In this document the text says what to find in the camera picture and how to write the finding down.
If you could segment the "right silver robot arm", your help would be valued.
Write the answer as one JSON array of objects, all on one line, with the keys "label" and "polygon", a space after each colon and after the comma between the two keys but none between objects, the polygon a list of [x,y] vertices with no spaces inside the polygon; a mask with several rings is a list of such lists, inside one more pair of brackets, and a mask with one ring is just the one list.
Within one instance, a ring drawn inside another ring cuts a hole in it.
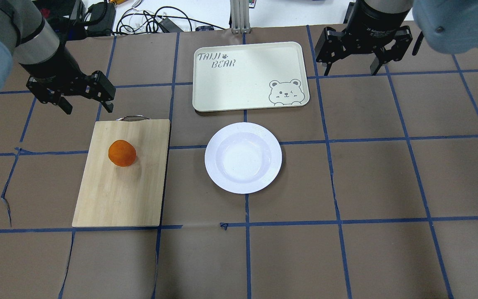
[{"label": "right silver robot arm", "polygon": [[403,59],[412,42],[417,55],[423,40],[443,54],[478,49],[478,0],[356,0],[345,21],[341,32],[324,28],[315,45],[324,75],[348,56],[374,54],[374,76],[383,65]]}]

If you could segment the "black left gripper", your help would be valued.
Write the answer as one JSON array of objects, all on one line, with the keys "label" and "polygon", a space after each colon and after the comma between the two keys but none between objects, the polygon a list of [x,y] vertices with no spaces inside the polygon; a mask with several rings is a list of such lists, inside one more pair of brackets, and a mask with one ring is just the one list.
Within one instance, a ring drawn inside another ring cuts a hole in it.
[{"label": "black left gripper", "polygon": [[108,113],[113,112],[116,88],[101,71],[85,75],[65,45],[59,45],[55,53],[44,62],[19,64],[30,75],[26,83],[27,89],[42,104],[50,103],[69,115],[73,107],[61,93],[69,91],[68,95],[95,100]]}]

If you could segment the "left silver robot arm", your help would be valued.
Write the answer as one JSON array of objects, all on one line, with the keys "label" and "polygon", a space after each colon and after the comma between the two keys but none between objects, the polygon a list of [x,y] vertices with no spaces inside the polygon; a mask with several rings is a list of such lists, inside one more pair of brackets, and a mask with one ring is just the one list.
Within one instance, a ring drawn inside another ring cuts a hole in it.
[{"label": "left silver robot arm", "polygon": [[0,91],[17,62],[27,89],[43,104],[72,113],[67,96],[96,100],[112,113],[116,89],[101,72],[81,71],[76,59],[31,0],[0,0]]}]

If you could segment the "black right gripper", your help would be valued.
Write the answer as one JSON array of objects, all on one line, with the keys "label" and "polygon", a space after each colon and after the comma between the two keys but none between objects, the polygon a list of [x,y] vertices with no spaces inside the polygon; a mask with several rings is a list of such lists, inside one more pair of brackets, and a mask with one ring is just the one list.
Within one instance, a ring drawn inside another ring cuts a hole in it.
[{"label": "black right gripper", "polygon": [[[354,2],[345,32],[332,27],[323,29],[315,46],[315,61],[324,66],[327,76],[334,62],[349,56],[346,48],[354,52],[373,51],[376,57],[370,73],[375,76],[383,65],[400,61],[413,41],[410,27],[400,27],[404,19],[404,2]],[[395,41],[393,46],[386,49],[391,40]]]}]

